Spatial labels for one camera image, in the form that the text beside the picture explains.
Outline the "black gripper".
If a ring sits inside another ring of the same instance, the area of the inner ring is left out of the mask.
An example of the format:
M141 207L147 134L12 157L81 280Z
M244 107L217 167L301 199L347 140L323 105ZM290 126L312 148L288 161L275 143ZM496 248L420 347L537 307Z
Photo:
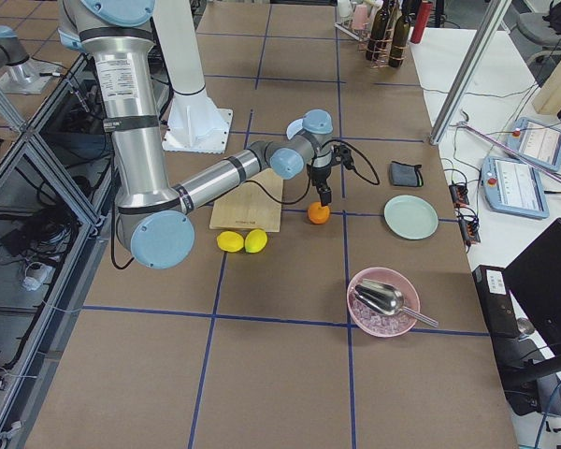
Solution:
M318 195L322 205L330 205L332 202L332 189L327 183L331 172L332 167L330 165L323 167L310 166L310 181L315 188L318 188Z

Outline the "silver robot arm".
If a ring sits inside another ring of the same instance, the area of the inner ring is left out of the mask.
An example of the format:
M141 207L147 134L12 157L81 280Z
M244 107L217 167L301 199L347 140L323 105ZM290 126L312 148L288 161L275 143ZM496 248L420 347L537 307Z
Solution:
M188 2L63 1L59 14L62 43L94 60L122 181L113 231L138 263L176 266L194 244L190 212L266 169L286 180L307 172L330 202L333 126L322 109L287 140L254 142L170 184L165 150L223 149L231 121L207 94Z

